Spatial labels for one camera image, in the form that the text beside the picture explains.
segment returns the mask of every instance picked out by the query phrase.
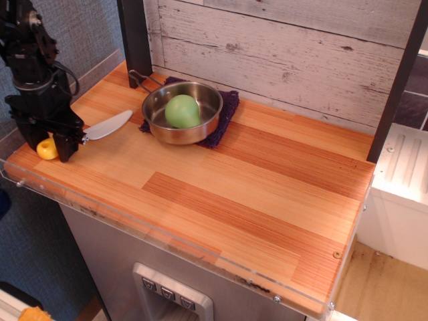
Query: black metal post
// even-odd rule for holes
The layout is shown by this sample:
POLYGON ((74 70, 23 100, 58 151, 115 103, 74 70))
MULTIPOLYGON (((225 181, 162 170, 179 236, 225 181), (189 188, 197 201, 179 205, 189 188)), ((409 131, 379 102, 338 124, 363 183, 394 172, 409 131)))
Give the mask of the black metal post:
MULTIPOLYGON (((146 15, 142 0, 117 0, 125 50, 126 67, 144 76, 153 73, 148 45, 146 15)), ((129 85, 137 87, 135 80, 129 78, 129 85)))
POLYGON ((425 32, 427 31, 427 13, 428 0, 422 0, 403 58, 401 59, 397 75, 395 76, 391 93, 389 94, 385 109, 382 113, 381 121, 379 122, 370 152, 367 156, 367 160, 369 162, 377 163, 381 155, 383 145, 388 136, 389 128, 393 123, 395 112, 397 111, 401 96, 403 95, 407 80, 409 79, 417 54, 421 48, 425 32))

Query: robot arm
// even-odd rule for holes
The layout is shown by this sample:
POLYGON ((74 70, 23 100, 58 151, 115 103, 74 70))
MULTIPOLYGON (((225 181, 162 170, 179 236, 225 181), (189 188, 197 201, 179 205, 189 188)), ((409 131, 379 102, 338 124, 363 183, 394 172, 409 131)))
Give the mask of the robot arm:
POLYGON ((30 0, 0 0, 0 56, 20 93, 5 98, 12 118, 33 150, 52 133, 60 160, 67 162, 84 144, 85 133, 83 120, 70 108, 66 74, 75 76, 56 61, 58 54, 30 0))

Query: metal pot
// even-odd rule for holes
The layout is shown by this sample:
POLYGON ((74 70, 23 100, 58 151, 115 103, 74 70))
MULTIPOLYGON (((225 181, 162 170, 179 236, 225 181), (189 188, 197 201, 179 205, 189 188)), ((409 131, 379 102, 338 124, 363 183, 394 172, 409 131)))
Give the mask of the metal pot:
POLYGON ((150 94, 142 103, 141 110, 144 119, 150 126, 150 131, 157 139, 169 144, 185 145, 204 140, 217 129, 220 111, 223 107, 221 94, 211 86, 198 82, 176 82, 163 86, 158 81, 148 76, 142 76, 135 70, 130 70, 128 75, 136 83, 150 94), (151 92, 145 88, 132 73, 141 78, 151 79, 162 87, 151 92), (189 95, 194 97, 199 106, 201 125, 191 128, 173 128, 165 118, 165 106, 169 100, 177 95, 189 95))

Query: pot handle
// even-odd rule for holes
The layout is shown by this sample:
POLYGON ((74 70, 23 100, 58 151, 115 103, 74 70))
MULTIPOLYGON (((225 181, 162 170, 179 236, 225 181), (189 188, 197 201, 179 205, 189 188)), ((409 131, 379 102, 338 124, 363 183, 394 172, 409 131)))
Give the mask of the pot handle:
POLYGON ((130 71, 128 72, 128 76, 129 76, 130 78, 132 78, 133 80, 135 80, 135 81, 136 81, 136 84, 137 84, 137 85, 139 85, 142 89, 146 90, 149 94, 151 94, 151 91, 150 91, 149 89, 147 89, 146 87, 144 87, 144 86, 140 83, 140 80, 139 80, 136 76, 132 75, 132 73, 136 74, 136 75, 137 75, 138 77, 140 77, 140 78, 150 79, 151 81, 156 82, 156 83, 157 83, 158 85, 160 85, 161 87, 163 86, 163 84, 161 84, 160 82, 158 82, 156 79, 151 78, 150 76, 143 76, 142 74, 140 74, 140 73, 139 73, 139 72, 137 72, 136 70, 130 70, 130 71))

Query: green fruit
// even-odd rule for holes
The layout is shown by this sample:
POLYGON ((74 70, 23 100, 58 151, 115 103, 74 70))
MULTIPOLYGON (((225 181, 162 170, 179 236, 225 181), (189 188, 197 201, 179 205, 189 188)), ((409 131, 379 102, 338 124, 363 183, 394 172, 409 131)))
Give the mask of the green fruit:
POLYGON ((172 98, 165 107, 165 118, 175 128, 190 128, 201 124, 198 103, 189 95, 172 98))

